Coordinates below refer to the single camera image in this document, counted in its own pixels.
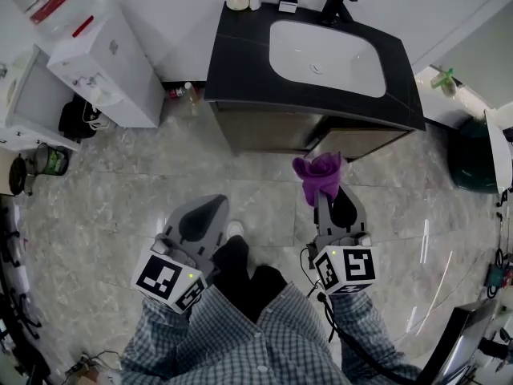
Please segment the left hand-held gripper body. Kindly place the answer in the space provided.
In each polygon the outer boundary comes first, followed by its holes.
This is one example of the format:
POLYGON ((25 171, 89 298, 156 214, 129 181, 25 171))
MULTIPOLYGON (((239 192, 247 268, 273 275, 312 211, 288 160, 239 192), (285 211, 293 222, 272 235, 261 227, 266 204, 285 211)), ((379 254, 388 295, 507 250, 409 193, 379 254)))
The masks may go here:
POLYGON ((191 255, 182 241, 164 233, 143 249, 131 278, 131 287, 183 314, 212 284, 217 268, 212 261, 191 255))

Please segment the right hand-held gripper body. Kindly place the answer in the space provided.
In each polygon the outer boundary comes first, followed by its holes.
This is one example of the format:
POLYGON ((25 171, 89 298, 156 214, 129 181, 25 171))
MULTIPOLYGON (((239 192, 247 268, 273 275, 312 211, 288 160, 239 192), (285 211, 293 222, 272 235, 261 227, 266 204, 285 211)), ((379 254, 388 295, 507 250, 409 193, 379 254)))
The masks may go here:
POLYGON ((313 259, 327 295, 356 294, 378 280, 378 249, 368 233, 328 243, 313 259))

